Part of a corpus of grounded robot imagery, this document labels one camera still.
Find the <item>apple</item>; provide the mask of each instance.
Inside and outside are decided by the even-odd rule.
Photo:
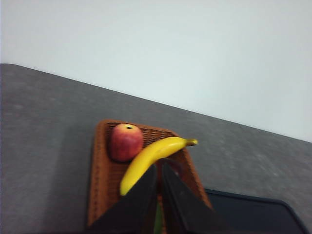
[[[113,128],[110,141],[110,157],[118,162],[133,159],[143,148],[143,133],[132,125],[122,123]]]

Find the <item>banana tip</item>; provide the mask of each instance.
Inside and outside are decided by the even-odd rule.
[[[196,139],[187,139],[186,145],[187,146],[192,146],[192,145],[197,145],[198,141]]]

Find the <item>banana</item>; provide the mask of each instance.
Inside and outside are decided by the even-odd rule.
[[[120,194],[126,195],[147,169],[158,159],[168,157],[180,149],[196,145],[196,139],[168,137],[145,147],[131,162],[120,183]]]

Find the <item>gray countertop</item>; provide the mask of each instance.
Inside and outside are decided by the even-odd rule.
[[[4,234],[84,229],[105,118],[197,138],[189,151],[204,187],[283,200],[312,230],[312,143],[12,64],[1,65],[1,89]]]

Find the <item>brown woven basket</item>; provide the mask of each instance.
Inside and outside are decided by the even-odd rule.
[[[111,131],[120,123],[129,122],[106,119],[102,120],[97,125],[91,169],[88,226],[92,225],[95,220],[120,199],[119,184],[129,164],[112,161],[108,157],[107,151]],[[174,136],[178,137],[178,134],[167,129],[136,123],[129,124],[136,125],[143,132],[144,147],[159,139]],[[183,181],[196,196],[198,196],[207,206],[212,208],[187,149],[184,148],[171,155],[169,158],[177,160],[183,164]],[[158,200],[162,205],[161,195],[158,196]],[[165,225],[163,227],[163,233],[166,233]]]

